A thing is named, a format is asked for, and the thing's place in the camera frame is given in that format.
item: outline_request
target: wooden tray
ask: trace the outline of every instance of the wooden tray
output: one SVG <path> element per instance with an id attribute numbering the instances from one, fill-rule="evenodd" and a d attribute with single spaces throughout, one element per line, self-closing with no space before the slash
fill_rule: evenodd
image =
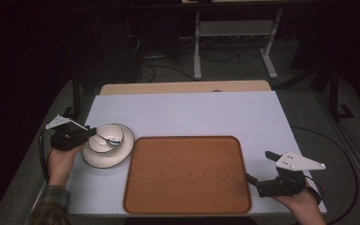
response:
<path id="1" fill-rule="evenodd" d="M 136 141 L 124 197 L 130 214 L 239 215 L 250 207 L 236 138 L 144 137 Z"/>

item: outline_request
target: stacked plates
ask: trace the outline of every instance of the stacked plates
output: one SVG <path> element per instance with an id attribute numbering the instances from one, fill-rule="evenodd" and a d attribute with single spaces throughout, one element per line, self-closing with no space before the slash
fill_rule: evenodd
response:
<path id="1" fill-rule="evenodd" d="M 97 134 L 89 138 L 82 150 L 83 158 L 93 167 L 109 168 L 123 161 L 131 152 L 134 136 L 131 130 L 120 124 L 103 125 Z M 117 146 L 107 144 L 104 139 L 116 139 Z"/>

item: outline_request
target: silver spoon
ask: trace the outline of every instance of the silver spoon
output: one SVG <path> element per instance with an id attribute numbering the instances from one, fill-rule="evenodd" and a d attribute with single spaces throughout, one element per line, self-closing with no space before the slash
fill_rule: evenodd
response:
<path id="1" fill-rule="evenodd" d="M 99 135 L 99 134 L 97 134 L 97 135 L 98 135 L 100 138 L 102 138 L 102 139 L 107 143 L 107 145 L 109 145 L 109 146 L 112 147 L 112 148 L 118 146 L 119 143 L 121 142 L 121 141 L 119 141 L 119 140 L 117 140 L 117 139 L 106 139 L 106 138 L 104 138 L 103 136 L 101 136 L 101 135 Z"/>

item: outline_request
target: human hand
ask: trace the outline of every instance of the human hand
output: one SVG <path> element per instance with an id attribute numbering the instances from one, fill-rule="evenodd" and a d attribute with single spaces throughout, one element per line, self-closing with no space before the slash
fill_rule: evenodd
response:
<path id="1" fill-rule="evenodd" d="M 53 149 L 49 154 L 48 164 L 50 179 L 49 185 L 66 188 L 69 174 L 74 165 L 75 156 L 83 149 L 84 143 L 69 150 L 60 151 Z"/>
<path id="2" fill-rule="evenodd" d="M 297 195 L 276 196 L 272 198 L 285 205 L 302 225 L 326 224 L 318 207 L 317 200 L 305 188 Z"/>

